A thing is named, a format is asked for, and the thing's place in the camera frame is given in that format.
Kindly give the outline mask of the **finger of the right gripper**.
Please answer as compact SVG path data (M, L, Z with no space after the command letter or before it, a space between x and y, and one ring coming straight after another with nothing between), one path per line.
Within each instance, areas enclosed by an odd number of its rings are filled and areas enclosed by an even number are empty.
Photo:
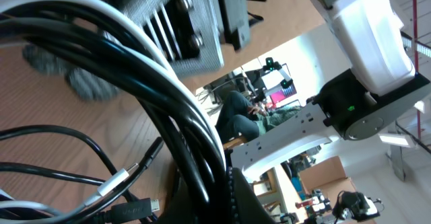
M216 0L108 0L162 51L180 78L224 65L223 30Z

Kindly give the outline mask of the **background cardboard box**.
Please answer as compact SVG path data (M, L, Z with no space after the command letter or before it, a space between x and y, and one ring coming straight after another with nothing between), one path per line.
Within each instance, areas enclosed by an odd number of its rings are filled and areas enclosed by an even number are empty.
M328 198L334 207L337 196L341 191L355 192L356 187L345 170L338 156L326 159L299 173L302 187L307 194L320 189L324 197Z

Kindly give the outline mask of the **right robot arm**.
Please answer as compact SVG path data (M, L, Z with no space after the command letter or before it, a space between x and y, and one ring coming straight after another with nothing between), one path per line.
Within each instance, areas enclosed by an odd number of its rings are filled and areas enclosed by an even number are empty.
M314 0L327 15L333 34L344 49L352 66L327 82L314 101L307 103L296 115L275 130L250 140L233 150L233 166L247 177L281 163L283 157L295 156L311 147L329 143L331 137L348 141L367 139L413 106L428 91L430 81L420 75L403 50L401 34L394 22L390 0ZM100 2L99 10L124 27L154 60L131 50L142 63L170 81L169 89L191 93L180 83L162 51L151 38L138 28L131 15L108 3ZM191 0L190 8L203 5L209 9L213 27L223 22L227 43L241 46L241 26L245 26L246 41L249 27L246 20L246 0ZM226 159L215 128L208 126L211 140L203 145L204 167L213 177L226 170Z

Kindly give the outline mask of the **seated person in background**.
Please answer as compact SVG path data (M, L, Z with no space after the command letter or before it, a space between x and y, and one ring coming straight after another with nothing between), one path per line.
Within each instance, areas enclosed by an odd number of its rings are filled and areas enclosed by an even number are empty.
M239 136L252 141L289 120L301 109L300 106L283 106L267 112L253 105L240 92L231 91L224 100L215 128L223 144Z

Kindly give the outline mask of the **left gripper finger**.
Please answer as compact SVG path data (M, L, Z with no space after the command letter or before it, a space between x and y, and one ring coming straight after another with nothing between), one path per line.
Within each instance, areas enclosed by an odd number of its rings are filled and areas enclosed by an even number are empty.
M208 211L200 211L197 205L192 203L187 185L182 182L168 207L168 222L171 224L274 222L238 168L229 167L227 177L225 187L227 193L223 202Z

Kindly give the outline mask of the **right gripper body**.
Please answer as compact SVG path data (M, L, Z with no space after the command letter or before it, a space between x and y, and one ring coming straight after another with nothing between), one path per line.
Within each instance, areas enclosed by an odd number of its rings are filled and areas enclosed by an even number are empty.
M224 43L235 51L244 48L251 40L251 27L264 21L264 17L248 10L248 1L266 0L218 0L224 27Z

